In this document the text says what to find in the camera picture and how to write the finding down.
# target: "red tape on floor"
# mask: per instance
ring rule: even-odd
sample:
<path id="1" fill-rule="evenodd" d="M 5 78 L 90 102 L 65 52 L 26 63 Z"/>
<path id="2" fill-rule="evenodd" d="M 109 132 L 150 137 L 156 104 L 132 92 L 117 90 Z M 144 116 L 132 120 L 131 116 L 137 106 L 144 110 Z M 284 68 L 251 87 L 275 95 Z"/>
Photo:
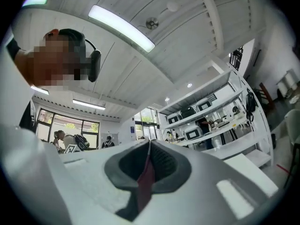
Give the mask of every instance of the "red tape on floor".
<path id="1" fill-rule="evenodd" d="M 289 172 L 287 169 L 285 169 L 284 167 L 280 166 L 279 164 L 276 164 L 276 166 L 279 167 L 279 168 L 281 168 L 281 169 L 282 169 L 283 171 L 285 171 L 287 174 L 290 174 L 290 172 Z"/>

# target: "black bag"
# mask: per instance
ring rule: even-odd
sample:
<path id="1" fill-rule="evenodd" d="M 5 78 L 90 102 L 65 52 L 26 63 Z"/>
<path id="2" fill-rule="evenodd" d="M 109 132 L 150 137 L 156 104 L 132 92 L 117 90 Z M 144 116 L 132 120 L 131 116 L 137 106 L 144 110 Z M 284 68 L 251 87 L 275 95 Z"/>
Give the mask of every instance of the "black bag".
<path id="1" fill-rule="evenodd" d="M 181 110 L 182 118 L 187 118 L 193 114 L 195 114 L 195 110 L 192 107 L 185 107 Z"/>
<path id="2" fill-rule="evenodd" d="M 74 135 L 74 138 L 75 138 L 77 146 L 79 147 L 79 149 L 81 151 L 84 151 L 85 149 L 90 147 L 90 143 L 88 142 L 88 140 L 86 140 L 86 138 L 84 136 L 82 136 L 81 134 Z"/>

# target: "wall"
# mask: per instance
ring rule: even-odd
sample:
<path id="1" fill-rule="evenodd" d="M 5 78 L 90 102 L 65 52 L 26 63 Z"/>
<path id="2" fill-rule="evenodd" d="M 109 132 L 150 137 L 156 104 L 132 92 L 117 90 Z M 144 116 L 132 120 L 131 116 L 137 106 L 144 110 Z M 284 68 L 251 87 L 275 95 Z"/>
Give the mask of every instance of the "wall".
<path id="1" fill-rule="evenodd" d="M 294 79 L 299 81 L 300 62 L 292 51 L 295 36 L 283 14 L 271 7 L 265 10 L 266 31 L 261 39 L 260 55 L 255 67 L 248 73 L 249 85 L 258 88 L 263 83 L 272 99 L 277 98 L 276 83 L 292 69 Z"/>
<path id="2" fill-rule="evenodd" d="M 81 119 L 81 120 L 87 120 L 87 121 L 93 121 L 93 122 L 100 122 L 100 129 L 99 129 L 99 143 L 100 143 L 100 136 L 101 133 L 112 133 L 112 134 L 119 134 L 118 139 L 119 139 L 119 145 L 120 144 L 125 144 L 130 141 L 134 141 L 136 136 L 135 133 L 132 134 L 130 133 L 130 127 L 133 126 L 135 127 L 135 122 L 132 121 L 132 118 L 129 120 L 125 121 L 123 124 L 120 124 L 119 122 L 112 122 L 112 121 L 106 121 L 106 120 L 96 120 L 92 119 L 89 117 L 84 117 L 84 116 L 75 116 L 74 114 L 69 114 L 67 112 L 63 112 L 57 109 L 50 108 L 48 106 L 39 104 L 34 102 L 34 105 L 36 107 L 36 112 L 37 112 L 37 117 L 39 115 L 39 110 L 40 109 L 45 109 L 53 113 L 69 116 L 71 118 L 76 118 L 76 119 Z"/>
<path id="3" fill-rule="evenodd" d="M 135 133 L 131 133 L 130 127 L 135 128 L 135 121 L 132 120 L 132 118 L 128 119 L 122 124 L 118 122 L 101 121 L 100 132 L 119 134 L 119 145 L 121 145 L 136 140 L 136 135 Z"/>
<path id="4" fill-rule="evenodd" d="M 254 52 L 254 44 L 255 44 L 255 39 L 251 40 L 250 42 L 247 42 L 243 46 L 243 56 L 242 56 L 242 60 L 240 61 L 240 68 L 239 68 L 239 74 L 241 76 L 245 74 L 246 69 L 250 63 L 252 53 Z"/>

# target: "backpack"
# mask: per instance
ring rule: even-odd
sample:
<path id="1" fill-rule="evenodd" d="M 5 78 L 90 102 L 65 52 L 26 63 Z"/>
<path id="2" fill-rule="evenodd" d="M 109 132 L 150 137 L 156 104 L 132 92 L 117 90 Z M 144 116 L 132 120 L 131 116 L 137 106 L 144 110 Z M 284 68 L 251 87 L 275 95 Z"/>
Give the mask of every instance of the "backpack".
<path id="1" fill-rule="evenodd" d="M 105 143 L 104 143 L 105 148 L 109 148 L 111 146 L 112 146 L 112 141 L 105 141 Z"/>
<path id="2" fill-rule="evenodd" d="M 76 134 L 73 137 L 75 138 L 76 144 L 81 151 L 84 151 L 85 149 L 90 147 L 90 143 L 88 142 L 88 140 L 86 140 L 86 138 L 81 134 Z"/>

